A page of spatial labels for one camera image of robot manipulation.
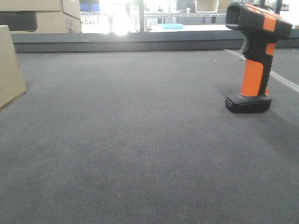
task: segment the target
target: orange grip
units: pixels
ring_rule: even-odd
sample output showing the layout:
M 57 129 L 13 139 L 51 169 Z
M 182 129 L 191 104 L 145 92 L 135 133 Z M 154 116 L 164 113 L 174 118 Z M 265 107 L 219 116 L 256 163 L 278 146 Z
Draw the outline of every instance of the orange grip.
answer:
M 274 55 L 274 50 L 275 50 L 275 43 L 268 43 L 267 48 L 266 48 L 266 54 L 267 55 Z
M 263 77 L 263 64 L 246 59 L 241 95 L 256 97 Z

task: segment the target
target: trigger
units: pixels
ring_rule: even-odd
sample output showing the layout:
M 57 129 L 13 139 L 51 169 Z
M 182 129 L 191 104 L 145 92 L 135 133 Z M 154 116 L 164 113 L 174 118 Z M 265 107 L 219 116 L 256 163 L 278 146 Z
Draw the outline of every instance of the trigger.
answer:
M 249 41 L 248 41 L 248 37 L 246 35 L 243 35 L 243 38 L 244 38 L 244 43 L 240 50 L 240 53 L 246 55 L 249 51 Z

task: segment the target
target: bright light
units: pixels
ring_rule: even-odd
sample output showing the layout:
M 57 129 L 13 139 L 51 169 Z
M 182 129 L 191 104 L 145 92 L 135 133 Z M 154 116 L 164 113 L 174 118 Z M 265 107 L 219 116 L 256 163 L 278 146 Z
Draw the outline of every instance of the bright light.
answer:
M 115 18 L 113 21 L 113 32 L 116 35 L 126 35 L 131 26 L 131 20 L 127 16 Z

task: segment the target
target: scanner handle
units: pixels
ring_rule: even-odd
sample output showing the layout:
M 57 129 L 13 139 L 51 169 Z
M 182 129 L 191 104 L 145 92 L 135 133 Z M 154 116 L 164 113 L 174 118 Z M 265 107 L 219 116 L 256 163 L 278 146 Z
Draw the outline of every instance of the scanner handle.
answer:
M 244 35 L 241 53 L 246 58 L 241 95 L 256 97 L 267 95 L 267 84 L 277 40 L 264 35 Z

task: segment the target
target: carpeted floor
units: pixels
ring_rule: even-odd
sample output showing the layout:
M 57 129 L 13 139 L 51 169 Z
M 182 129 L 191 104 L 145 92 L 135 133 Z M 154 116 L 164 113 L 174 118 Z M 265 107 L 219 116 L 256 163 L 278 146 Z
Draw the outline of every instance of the carpeted floor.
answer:
M 298 83 L 291 54 L 273 69 Z M 230 113 L 238 57 L 18 59 L 28 92 L 0 112 L 1 224 L 298 223 L 298 93 L 271 78 L 268 112 Z

